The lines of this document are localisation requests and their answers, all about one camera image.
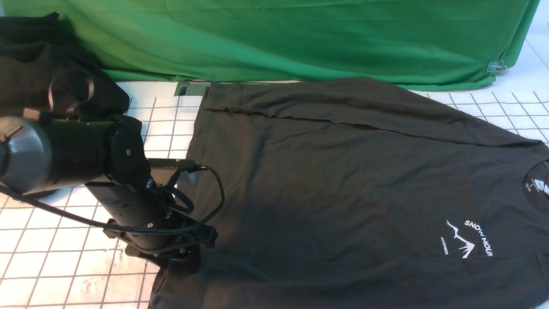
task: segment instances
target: white tile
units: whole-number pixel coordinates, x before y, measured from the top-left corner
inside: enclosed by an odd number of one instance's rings
[[[147,136],[145,140],[145,151],[168,150],[170,149],[171,136]]]
[[[529,115],[549,115],[549,112],[541,103],[524,103],[521,105]]]
[[[529,116],[509,116],[516,129],[537,129]]]
[[[150,295],[153,291],[153,283],[156,275],[147,274],[145,275],[145,280],[143,281],[143,291],[141,292],[141,301],[150,300]]]
[[[505,111],[505,113],[509,116],[523,116],[527,115],[524,108],[522,108],[522,105],[520,104],[506,104],[502,103],[501,107]]]
[[[534,123],[540,129],[549,129],[549,116],[531,116]]]
[[[106,285],[107,276],[75,277],[67,303],[101,302],[105,294]]]
[[[141,135],[147,135],[150,122],[141,122]]]
[[[92,219],[93,212],[96,210],[97,206],[89,206],[89,207],[67,207],[66,211],[73,213],[77,216],[84,217],[87,219]],[[59,224],[60,228],[86,228],[89,225],[83,224],[71,219],[63,218],[61,219],[61,223]]]
[[[67,206],[95,206],[97,199],[86,187],[76,187],[72,190]]]
[[[170,150],[187,150],[193,137],[191,135],[176,135],[173,137]]]
[[[429,98],[442,104],[453,104],[452,98],[448,92],[429,92]]]
[[[46,253],[16,253],[4,277],[37,277],[45,258]]]
[[[0,229],[23,229],[31,216],[32,208],[5,208],[0,214]]]
[[[494,96],[500,103],[518,103],[517,98],[514,97],[512,92],[497,91],[494,92]]]
[[[146,158],[168,159],[170,151],[145,151]]]
[[[112,275],[107,286],[105,302],[138,301],[143,275]]]
[[[454,104],[475,104],[475,100],[469,92],[452,92],[450,96]]]
[[[130,103],[130,108],[145,108],[145,107],[153,107],[154,105],[155,97],[133,97],[132,102]]]
[[[520,103],[538,103],[539,100],[533,91],[514,91],[514,96]]]
[[[186,150],[175,150],[170,151],[170,159],[186,159],[187,151]]]
[[[4,205],[4,208],[29,208],[29,207],[32,207],[32,206],[30,206],[27,203],[14,200],[11,197],[8,199],[8,201]]]
[[[40,201],[50,206],[56,206],[56,207],[65,206],[67,204],[67,200],[69,199],[71,193],[72,193],[72,188],[59,189],[54,194],[40,199]]]
[[[526,37],[532,48],[536,51],[537,56],[545,63],[545,66],[549,65],[549,44],[547,43],[547,38],[549,37],[549,31],[547,31],[548,27],[549,25],[546,23],[544,32],[529,32]]]
[[[490,91],[477,91],[471,94],[473,95],[474,102],[477,104],[497,102],[496,97]]]
[[[501,108],[499,103],[488,103],[478,105],[482,113],[488,116],[505,116],[505,112]]]
[[[114,263],[111,274],[137,274],[145,272],[145,260],[128,256],[120,248],[114,253]]]
[[[113,263],[114,250],[84,251],[78,264],[77,275],[107,275]]]
[[[4,274],[6,268],[8,268],[9,259],[11,259],[11,253],[0,253],[0,274]]]
[[[536,90],[534,94],[541,102],[549,102],[549,90]]]
[[[541,129],[540,131],[541,131],[541,132],[543,133],[543,135],[545,136],[545,139],[547,139],[547,140],[549,141],[549,130],[547,130],[547,129]]]
[[[55,229],[26,230],[23,232],[17,252],[48,251]]]
[[[547,142],[547,139],[543,136],[543,134],[538,129],[517,130],[517,131],[520,136],[526,137],[527,139],[540,140],[543,142]]]
[[[486,121],[493,125],[497,125],[502,129],[513,129],[513,124],[507,118],[507,116],[498,116],[498,117],[486,117]]]
[[[147,269],[145,270],[148,274],[156,274],[160,270],[160,267],[157,265],[147,262]]]
[[[62,304],[69,292],[71,278],[40,278],[30,305]]]
[[[4,204],[8,201],[9,196],[4,193],[0,193],[0,207],[4,207]]]
[[[88,229],[59,229],[53,239],[51,251],[82,250]]]
[[[122,81],[116,83],[130,97],[167,97],[172,96],[177,88],[171,81]]]
[[[93,215],[93,220],[106,223],[112,217],[105,207],[98,206],[96,213]]]
[[[147,135],[172,135],[174,123],[175,121],[151,122]]]
[[[177,109],[177,120],[195,120],[198,115],[198,107],[180,107]]]
[[[27,228],[56,228],[61,217],[57,214],[42,209],[34,209]]]
[[[147,122],[150,121],[150,115],[152,114],[152,108],[130,108],[128,109],[128,116],[134,117],[137,120]]]
[[[36,279],[3,279],[0,306],[26,306]]]
[[[179,106],[199,107],[202,102],[202,96],[182,96],[179,99]]]
[[[482,116],[482,112],[480,111],[480,109],[477,105],[474,105],[474,104],[467,104],[467,105],[460,104],[460,105],[456,105],[456,107],[459,111],[467,113],[471,116],[475,116],[475,117]]]
[[[154,108],[177,107],[177,102],[179,102],[179,97],[157,97],[156,103],[154,103]]]
[[[150,121],[163,121],[163,120],[175,120],[177,108],[176,107],[164,107],[154,108],[153,115],[150,117]]]
[[[50,252],[40,276],[72,276],[79,258],[80,252]]]
[[[114,304],[104,304],[103,309],[139,309],[138,302],[124,302],[124,303],[114,303]]]
[[[101,309],[101,305],[66,305],[62,309]]]
[[[116,248],[116,239],[108,238],[101,228],[92,228],[89,230],[84,250],[109,250]]]
[[[0,252],[14,252],[23,230],[0,231]]]
[[[194,121],[183,120],[175,122],[174,135],[193,135],[194,133]]]

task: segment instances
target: printed logo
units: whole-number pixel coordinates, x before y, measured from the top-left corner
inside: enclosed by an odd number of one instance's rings
[[[488,242],[488,240],[486,239],[486,236],[484,235],[484,232],[482,231],[482,229],[480,228],[480,225],[476,224],[476,223],[473,223],[469,220],[465,221],[465,225],[468,226],[468,227],[471,227],[473,228],[475,231],[479,232],[479,235],[480,235],[480,239],[482,240],[482,244],[484,246],[484,251],[486,251],[486,255],[487,256],[492,256],[494,255],[492,253],[492,247],[490,246],[490,243]]]
[[[463,237],[459,236],[458,235],[459,229],[454,227],[452,224],[450,224],[450,222],[446,221],[446,224],[453,229],[453,237],[461,240],[465,244],[465,246],[459,248],[459,250],[463,250],[462,258],[467,258],[471,253],[471,251],[473,251],[473,249],[475,248],[475,245],[472,242],[469,242],[465,240]]]

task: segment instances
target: grid line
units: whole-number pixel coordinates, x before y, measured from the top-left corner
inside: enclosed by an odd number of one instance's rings
[[[93,211],[93,215],[95,216],[97,211],[97,207]],[[76,268],[74,269],[73,277],[71,279],[71,282],[69,284],[69,291],[67,292],[67,296],[65,297],[65,302],[63,303],[63,309],[67,306],[67,302],[69,301],[70,292],[72,290],[72,285],[74,284],[74,278],[76,278],[76,274],[78,272],[78,267],[80,266],[80,262],[82,261],[82,254],[84,253],[84,247],[86,246],[86,241],[88,240],[89,232],[91,231],[92,227],[88,227],[88,230],[86,232],[86,237],[84,238],[84,242],[82,243],[82,250],[80,251],[80,255],[78,257],[78,261],[76,262]]]
[[[40,308],[40,307],[54,307],[54,306],[88,306],[88,305],[124,305],[124,304],[147,304],[148,301],[113,301],[113,302],[78,302],[74,304],[47,304],[47,305],[0,305],[0,308]]]
[[[67,201],[65,202],[65,208],[63,210],[66,210],[66,205],[68,203],[69,203],[69,198],[67,198]],[[59,217],[59,220],[57,221],[57,228],[61,225],[61,219],[62,219],[62,217]],[[44,270],[44,265],[46,265],[46,260],[48,259],[48,255],[50,253],[50,250],[52,249],[53,241],[55,240],[55,236],[57,235],[57,231],[58,231],[58,229],[55,229],[55,232],[53,232],[52,241],[49,242],[48,252],[46,252],[46,256],[44,256],[44,261],[42,261],[42,266],[40,267],[40,271],[38,272],[38,277],[40,277],[40,274],[42,274],[42,271]],[[38,278],[36,279],[35,284],[32,287],[31,295],[29,296],[29,300],[27,301],[27,306],[30,305],[30,303],[31,303],[32,297],[34,296],[34,292],[36,290],[36,285],[38,285]]]

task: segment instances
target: green cloth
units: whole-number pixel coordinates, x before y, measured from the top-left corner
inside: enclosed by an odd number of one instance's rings
[[[4,0],[61,14],[116,80],[331,80],[466,90],[513,66],[539,0]]]

